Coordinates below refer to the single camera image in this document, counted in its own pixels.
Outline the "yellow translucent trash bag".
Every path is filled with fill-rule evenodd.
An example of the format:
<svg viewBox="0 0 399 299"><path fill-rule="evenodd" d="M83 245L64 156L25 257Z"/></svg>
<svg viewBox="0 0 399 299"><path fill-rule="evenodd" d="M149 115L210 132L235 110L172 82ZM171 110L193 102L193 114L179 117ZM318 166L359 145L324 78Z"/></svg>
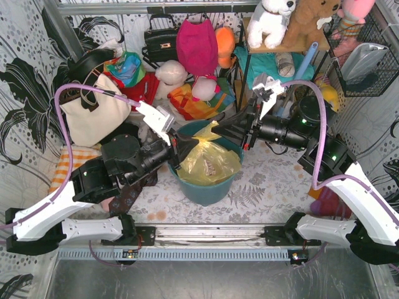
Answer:
<svg viewBox="0 0 399 299"><path fill-rule="evenodd" d="M211 186L227 180L241 169L239 155L216 143L220 136L211 130L217 126L218 122L212 121L194 134L193 139L198 144L180 163L177 175L181 180Z"/></svg>

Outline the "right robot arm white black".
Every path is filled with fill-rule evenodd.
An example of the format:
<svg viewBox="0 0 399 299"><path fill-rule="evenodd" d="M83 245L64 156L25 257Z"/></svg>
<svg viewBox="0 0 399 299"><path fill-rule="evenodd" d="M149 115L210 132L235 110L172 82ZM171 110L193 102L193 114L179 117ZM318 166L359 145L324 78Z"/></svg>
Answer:
<svg viewBox="0 0 399 299"><path fill-rule="evenodd" d="M356 217L337 221L295 212L278 233L266 234L267 244L328 242L348 247L373 265L397 263L398 213L372 186L346 144L327 134L336 116L331 105L315 95L306 96L289 119L261 114L265 107L253 98L244 110L212 131L246 150L262 140L301 151L298 162L303 169L316 176L318 186L336 193Z"/></svg>

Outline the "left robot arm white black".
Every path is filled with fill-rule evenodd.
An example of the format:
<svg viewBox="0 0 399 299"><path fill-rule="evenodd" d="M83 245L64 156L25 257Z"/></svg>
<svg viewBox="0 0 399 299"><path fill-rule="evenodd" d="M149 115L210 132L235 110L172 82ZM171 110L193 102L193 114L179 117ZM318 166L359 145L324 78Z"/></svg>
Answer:
<svg viewBox="0 0 399 299"><path fill-rule="evenodd" d="M158 139L142 146L134 136L118 135L101 147L101 156L74 170L64 187L28 209L8 209L6 222L16 225L6 239L6 250L42 255L66 242L98 239L104 245L141 244L127 214L102 220L77 220L71 215L119 195L123 187L139 182L166 162L179 167L199 143L177 132L170 138L170 144Z"/></svg>

